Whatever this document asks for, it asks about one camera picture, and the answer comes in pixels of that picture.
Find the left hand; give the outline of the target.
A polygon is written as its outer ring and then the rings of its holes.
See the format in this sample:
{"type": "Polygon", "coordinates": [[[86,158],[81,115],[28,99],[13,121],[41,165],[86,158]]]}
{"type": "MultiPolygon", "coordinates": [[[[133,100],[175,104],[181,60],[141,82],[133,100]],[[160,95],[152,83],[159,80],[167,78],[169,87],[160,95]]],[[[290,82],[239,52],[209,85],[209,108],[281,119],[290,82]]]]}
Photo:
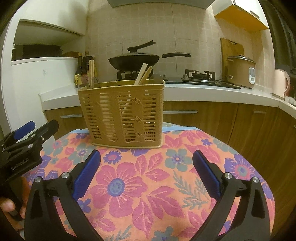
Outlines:
{"type": "Polygon", "coordinates": [[[16,221],[24,219],[30,187],[25,177],[18,177],[1,187],[1,197],[13,203],[13,210],[8,211],[8,216],[16,221]]]}

